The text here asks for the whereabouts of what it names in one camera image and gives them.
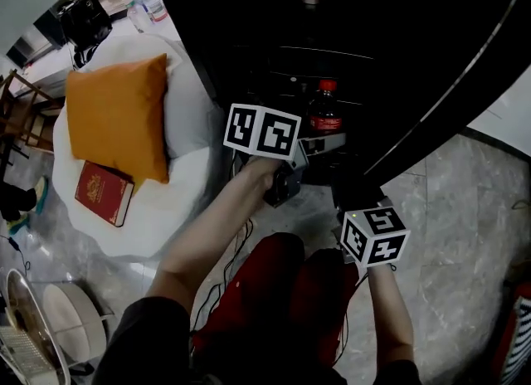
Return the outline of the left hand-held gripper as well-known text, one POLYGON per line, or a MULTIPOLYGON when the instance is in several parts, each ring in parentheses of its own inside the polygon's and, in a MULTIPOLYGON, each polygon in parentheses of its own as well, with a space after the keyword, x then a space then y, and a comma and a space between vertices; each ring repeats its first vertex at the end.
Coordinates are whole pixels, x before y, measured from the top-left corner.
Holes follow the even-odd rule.
POLYGON ((282 161, 264 196, 272 207, 300 191, 303 172, 309 165, 306 154, 324 154, 346 144, 345 133, 298 139, 300 123, 298 115, 265 106, 233 104, 230 108, 223 144, 242 154, 282 161))

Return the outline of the cola bottle red cap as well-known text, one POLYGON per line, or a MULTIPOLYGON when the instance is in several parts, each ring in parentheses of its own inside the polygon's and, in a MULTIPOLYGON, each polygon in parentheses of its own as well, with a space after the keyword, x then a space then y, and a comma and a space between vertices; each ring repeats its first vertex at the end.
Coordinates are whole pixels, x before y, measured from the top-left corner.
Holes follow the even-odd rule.
POLYGON ((338 134, 343 128, 343 114, 335 97, 337 82, 321 80, 315 97, 309 103, 308 125, 313 136, 338 134))

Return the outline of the black glass-door fridge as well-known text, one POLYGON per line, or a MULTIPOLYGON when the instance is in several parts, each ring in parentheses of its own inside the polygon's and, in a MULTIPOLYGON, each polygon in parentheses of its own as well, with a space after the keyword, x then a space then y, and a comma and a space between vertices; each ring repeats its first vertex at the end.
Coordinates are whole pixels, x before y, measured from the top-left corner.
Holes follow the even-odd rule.
POLYGON ((163 0, 222 107, 286 109, 335 80, 345 166, 385 183, 531 66, 531 0, 163 0))

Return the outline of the person's right forearm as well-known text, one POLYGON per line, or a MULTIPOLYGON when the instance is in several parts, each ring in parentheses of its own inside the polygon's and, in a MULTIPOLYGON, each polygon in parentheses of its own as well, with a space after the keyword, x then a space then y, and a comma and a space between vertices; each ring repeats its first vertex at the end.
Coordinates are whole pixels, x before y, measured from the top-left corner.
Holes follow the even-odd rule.
POLYGON ((368 268, 377 339, 377 366, 414 361, 414 332, 396 278, 389 264, 368 268))

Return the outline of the person's left hand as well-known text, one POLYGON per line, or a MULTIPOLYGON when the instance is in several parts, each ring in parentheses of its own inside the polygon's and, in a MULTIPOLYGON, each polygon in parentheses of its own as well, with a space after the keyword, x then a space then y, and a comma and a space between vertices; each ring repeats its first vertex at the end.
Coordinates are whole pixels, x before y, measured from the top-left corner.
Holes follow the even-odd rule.
POLYGON ((280 164, 278 159, 252 156, 241 170, 241 174, 246 178, 248 190, 258 202, 272 187, 275 172, 280 164))

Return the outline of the person's red trousers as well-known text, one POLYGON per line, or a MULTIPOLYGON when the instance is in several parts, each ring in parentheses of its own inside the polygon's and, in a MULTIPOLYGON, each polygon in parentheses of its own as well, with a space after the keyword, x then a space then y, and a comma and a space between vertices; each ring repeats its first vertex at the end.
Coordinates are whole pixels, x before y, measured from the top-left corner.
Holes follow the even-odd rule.
POLYGON ((294 234, 263 238, 195 333, 195 366, 224 383, 336 378, 339 334, 358 278, 339 249, 306 257, 294 234))

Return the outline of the striped cloth on chair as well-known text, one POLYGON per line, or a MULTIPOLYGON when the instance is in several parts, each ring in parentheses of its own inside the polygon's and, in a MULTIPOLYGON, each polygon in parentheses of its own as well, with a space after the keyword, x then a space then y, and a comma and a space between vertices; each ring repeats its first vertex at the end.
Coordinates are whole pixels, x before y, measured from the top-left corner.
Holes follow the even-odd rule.
MULTIPOLYGON (((509 351, 509 345, 511 342, 511 339, 513 338, 513 333, 515 329, 516 324, 516 314, 514 313, 514 304, 516 300, 523 296, 524 298, 531 300, 531 281, 527 281, 521 284, 518 284, 514 292, 512 294, 512 300, 511 305, 509 307, 509 314, 508 317, 504 323, 502 334, 499 342, 496 344, 496 349, 494 352, 494 357, 492 359, 491 364, 491 372, 495 378, 495 382, 497 385, 499 385, 500 382, 500 376, 502 372, 502 368, 504 366, 505 359, 508 355, 509 351)), ((523 376, 524 370, 526 369, 527 365, 531 363, 531 356, 529 357, 527 363, 525 364, 524 368, 521 370, 517 380, 513 385, 517 385, 517 382, 520 381, 520 378, 523 376)))

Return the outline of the orange cushion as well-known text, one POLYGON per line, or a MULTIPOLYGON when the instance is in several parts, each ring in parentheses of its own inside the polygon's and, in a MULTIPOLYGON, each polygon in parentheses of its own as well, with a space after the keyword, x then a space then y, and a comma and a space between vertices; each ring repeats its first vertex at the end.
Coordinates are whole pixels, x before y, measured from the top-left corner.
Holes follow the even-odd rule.
POLYGON ((137 179, 168 182, 163 129, 167 55, 72 71, 66 116, 75 158, 137 179))

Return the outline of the clear bottle red cap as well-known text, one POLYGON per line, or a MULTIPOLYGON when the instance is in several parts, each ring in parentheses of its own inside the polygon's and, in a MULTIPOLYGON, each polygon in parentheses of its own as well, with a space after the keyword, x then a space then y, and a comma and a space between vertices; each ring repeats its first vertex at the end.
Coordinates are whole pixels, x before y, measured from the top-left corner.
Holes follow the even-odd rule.
POLYGON ((144 6, 148 10, 148 14, 151 16, 154 22, 163 21, 168 12, 163 4, 163 0, 143 0, 144 6))

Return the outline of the red hardcover book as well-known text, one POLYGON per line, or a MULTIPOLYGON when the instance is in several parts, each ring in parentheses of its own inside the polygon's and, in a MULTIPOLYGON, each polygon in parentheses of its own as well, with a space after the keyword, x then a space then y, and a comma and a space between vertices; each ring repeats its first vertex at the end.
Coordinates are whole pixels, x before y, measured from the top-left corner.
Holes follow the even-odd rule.
POLYGON ((85 161, 78 180, 75 199, 114 227, 122 227, 134 183, 126 175, 85 161))

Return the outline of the person's black top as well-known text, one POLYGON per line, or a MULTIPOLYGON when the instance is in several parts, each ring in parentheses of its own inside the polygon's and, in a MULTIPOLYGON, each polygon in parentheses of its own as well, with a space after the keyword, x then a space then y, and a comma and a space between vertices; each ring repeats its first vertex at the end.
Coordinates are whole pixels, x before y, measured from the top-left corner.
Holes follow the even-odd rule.
POLYGON ((119 322, 91 385, 348 385, 258 324, 225 332, 204 350, 189 348, 190 317, 176 301, 142 298, 119 322))

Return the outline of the black handbag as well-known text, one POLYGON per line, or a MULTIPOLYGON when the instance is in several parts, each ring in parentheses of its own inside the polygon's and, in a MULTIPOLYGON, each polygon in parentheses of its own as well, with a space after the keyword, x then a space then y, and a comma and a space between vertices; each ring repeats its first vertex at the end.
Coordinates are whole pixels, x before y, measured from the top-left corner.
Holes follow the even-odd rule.
POLYGON ((71 0, 58 12, 64 37, 74 47, 73 61, 83 67, 112 31, 110 16, 99 0, 71 0))

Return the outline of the white window bench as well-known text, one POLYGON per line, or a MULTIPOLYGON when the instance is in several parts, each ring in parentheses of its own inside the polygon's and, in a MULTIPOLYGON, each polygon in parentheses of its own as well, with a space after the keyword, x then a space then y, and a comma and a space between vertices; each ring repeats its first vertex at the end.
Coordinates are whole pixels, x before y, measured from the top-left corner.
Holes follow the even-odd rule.
MULTIPOLYGON (((33 56, 24 56, 20 75, 29 83, 60 95, 66 76, 70 71, 79 70, 73 61, 74 47, 68 43, 61 29, 58 12, 61 5, 71 0, 65 0, 51 10, 45 12, 34 24, 34 30, 40 32, 46 45, 33 56)), ((133 23, 127 17, 125 3, 128 0, 99 0, 103 9, 110 16, 112 31, 100 43, 113 37, 131 37, 136 34, 154 34, 170 41, 180 41, 176 26, 169 14, 161 22, 154 22, 150 15, 136 3, 139 15, 142 17, 145 33, 138 33, 133 23)))

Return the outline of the wooden shelf rack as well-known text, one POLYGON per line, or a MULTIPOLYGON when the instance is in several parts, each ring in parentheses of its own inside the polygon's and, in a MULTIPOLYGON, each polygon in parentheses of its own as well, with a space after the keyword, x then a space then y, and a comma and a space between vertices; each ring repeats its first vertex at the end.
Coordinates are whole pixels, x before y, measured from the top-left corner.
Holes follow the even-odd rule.
POLYGON ((13 165, 11 153, 24 149, 54 153, 53 129, 64 100, 50 97, 15 70, 0 76, 0 175, 13 165))

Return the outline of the white perforated basket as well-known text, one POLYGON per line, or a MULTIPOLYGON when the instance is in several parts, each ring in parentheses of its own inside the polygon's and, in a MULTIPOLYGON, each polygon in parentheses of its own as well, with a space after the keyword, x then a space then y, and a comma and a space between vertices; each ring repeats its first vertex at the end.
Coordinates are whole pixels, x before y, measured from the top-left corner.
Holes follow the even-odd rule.
POLYGON ((23 385, 60 385, 56 370, 24 331, 0 326, 0 356, 23 385))

